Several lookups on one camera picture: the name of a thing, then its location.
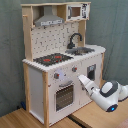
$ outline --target toy microwave door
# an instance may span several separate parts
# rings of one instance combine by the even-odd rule
[[[82,4],[67,5],[67,21],[82,18]]]

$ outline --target wooden play kitchen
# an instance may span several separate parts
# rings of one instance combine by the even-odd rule
[[[46,128],[91,102],[79,75],[100,86],[105,49],[85,44],[90,4],[21,5],[26,109]]]

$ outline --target table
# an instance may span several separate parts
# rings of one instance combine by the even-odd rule
[[[0,128],[44,128],[37,119],[23,109],[0,118]],[[81,128],[69,118],[64,118],[50,128]]]
[[[112,113],[103,111],[95,102],[91,102],[71,114],[71,117],[87,128],[116,128],[128,118],[128,99],[120,102]]]

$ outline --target stovetop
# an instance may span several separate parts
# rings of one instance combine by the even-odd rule
[[[70,56],[67,56],[64,54],[60,54],[60,53],[54,53],[51,55],[36,58],[33,61],[48,67],[50,65],[61,63],[61,62],[67,61],[69,59],[73,59],[73,57],[70,57]]]

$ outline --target sink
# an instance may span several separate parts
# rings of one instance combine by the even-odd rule
[[[65,53],[71,54],[71,55],[86,55],[90,52],[94,52],[94,49],[86,48],[86,47],[78,47],[78,48],[73,48],[73,49],[68,49],[65,51]]]

